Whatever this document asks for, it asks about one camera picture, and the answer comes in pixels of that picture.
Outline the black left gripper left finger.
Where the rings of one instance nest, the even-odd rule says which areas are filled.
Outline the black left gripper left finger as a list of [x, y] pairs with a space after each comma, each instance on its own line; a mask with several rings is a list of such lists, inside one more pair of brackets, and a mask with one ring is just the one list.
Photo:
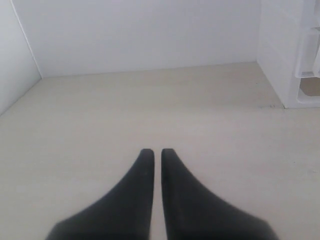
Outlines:
[[148, 240], [155, 154], [142, 149], [125, 176], [101, 199], [58, 222], [48, 240]]

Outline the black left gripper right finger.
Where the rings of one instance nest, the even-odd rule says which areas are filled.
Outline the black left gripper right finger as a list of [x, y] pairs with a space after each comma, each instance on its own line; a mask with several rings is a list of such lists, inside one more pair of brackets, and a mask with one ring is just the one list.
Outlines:
[[161, 151], [161, 189], [169, 240], [273, 240], [270, 225], [198, 181], [174, 149]]

